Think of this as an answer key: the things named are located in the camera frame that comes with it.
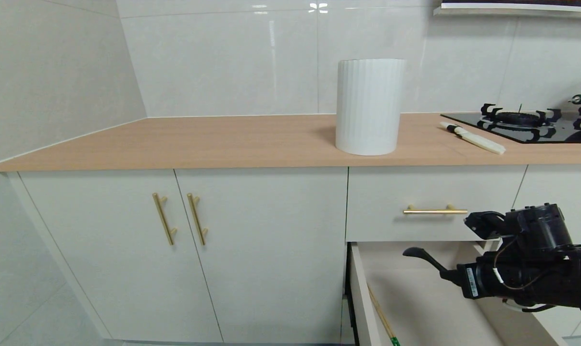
sticker label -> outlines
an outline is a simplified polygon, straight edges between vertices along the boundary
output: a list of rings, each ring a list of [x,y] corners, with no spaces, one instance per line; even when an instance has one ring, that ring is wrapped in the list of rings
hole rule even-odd
[[[477,281],[475,281],[475,274],[472,268],[466,268],[466,273],[468,273],[468,281],[470,282],[470,290],[472,291],[473,297],[479,296],[479,290],[477,289]]]

backsplash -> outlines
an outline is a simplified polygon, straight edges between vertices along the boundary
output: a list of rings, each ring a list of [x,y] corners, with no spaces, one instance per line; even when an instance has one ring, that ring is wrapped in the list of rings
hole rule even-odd
[[[407,59],[404,112],[570,108],[581,20],[434,0],[117,0],[147,116],[335,112],[337,62]]]
[[[0,160],[145,118],[115,0],[0,0]]]

chopsticks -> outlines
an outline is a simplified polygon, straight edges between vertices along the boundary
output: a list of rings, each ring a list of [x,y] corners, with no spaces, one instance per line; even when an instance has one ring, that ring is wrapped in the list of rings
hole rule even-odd
[[[391,339],[391,343],[393,344],[393,346],[401,346],[400,341],[393,333],[393,330],[391,329],[389,322],[387,322],[387,318],[385,317],[385,314],[382,312],[380,304],[378,303],[378,300],[376,300],[376,296],[374,296],[374,293],[372,292],[372,289],[370,288],[369,285],[367,285],[367,290],[369,291],[369,297],[372,300],[372,304],[374,304],[374,308],[376,308],[378,317],[380,317],[380,321],[382,322],[383,326],[385,326],[385,330],[387,330],[387,335],[389,336],[389,339]]]

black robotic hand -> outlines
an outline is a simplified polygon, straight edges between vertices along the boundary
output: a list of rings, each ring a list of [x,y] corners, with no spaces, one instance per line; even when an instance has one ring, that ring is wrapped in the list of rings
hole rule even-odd
[[[462,288],[464,297],[512,299],[525,312],[554,306],[581,309],[581,245],[573,245],[557,204],[497,212],[474,212],[465,220],[482,239],[502,237],[497,251],[475,263],[447,270],[425,250],[410,247],[404,256],[429,261],[440,277]]]

range hood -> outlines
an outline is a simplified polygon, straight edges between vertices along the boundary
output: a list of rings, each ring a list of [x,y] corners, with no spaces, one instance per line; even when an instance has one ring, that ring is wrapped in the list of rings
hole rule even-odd
[[[581,0],[442,0],[434,15],[534,15],[581,18]]]

